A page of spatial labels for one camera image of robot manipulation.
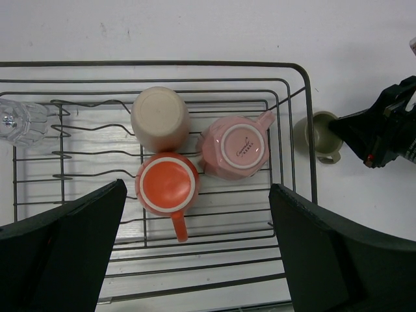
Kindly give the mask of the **orange mug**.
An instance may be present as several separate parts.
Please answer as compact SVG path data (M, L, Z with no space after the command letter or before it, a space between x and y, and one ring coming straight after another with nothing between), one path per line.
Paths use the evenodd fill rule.
M157 153L144 161L135 177L135 192L145 210L168 217L179 242L188 240L185 213L195 203L200 191L196 167L186 157Z

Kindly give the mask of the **grey-green small mug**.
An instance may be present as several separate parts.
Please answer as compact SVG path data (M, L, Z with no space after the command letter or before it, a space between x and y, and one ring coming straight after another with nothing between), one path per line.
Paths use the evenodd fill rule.
M343 141L329 130L329 123L338 117L328 111L313 114L315 155L322 164L335 164L341 160ZM309 153L307 118L302 118L293 129L294 148L302 155Z

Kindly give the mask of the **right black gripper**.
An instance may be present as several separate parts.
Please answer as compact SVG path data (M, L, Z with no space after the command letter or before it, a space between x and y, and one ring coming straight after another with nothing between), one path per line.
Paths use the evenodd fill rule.
M415 76L382 91L367 110L338 118L329 130L369 168L381 168L402 157L415 163Z

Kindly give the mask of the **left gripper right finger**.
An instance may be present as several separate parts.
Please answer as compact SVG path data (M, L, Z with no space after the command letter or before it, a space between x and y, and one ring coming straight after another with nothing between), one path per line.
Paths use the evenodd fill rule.
M414 311L415 242L273 184L274 231L295 311Z

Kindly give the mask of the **beige tumbler cup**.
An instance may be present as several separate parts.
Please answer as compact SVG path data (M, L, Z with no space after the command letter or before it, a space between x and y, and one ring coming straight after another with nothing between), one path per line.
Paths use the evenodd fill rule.
M190 114L176 92L154 86L143 90L135 99L131 126L146 150L153 153L176 151L189 137Z

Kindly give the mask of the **clear glass cup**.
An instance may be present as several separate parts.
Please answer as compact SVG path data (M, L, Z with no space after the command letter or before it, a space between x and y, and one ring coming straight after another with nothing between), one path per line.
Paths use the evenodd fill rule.
M48 132L49 111L43 105L1 98L1 140L14 146L34 146Z

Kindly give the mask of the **pink mug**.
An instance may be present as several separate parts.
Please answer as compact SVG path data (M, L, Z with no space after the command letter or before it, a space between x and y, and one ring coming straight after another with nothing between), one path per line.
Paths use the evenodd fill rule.
M256 174L269 159L267 130L275 120L269 110L255 120L236 115L217 119L196 144L204 174L228 181Z

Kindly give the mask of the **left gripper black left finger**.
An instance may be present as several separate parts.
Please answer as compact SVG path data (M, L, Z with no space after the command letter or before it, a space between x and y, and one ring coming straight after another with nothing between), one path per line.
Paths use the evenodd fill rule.
M124 211L121 179L1 227L2 311L94 311Z

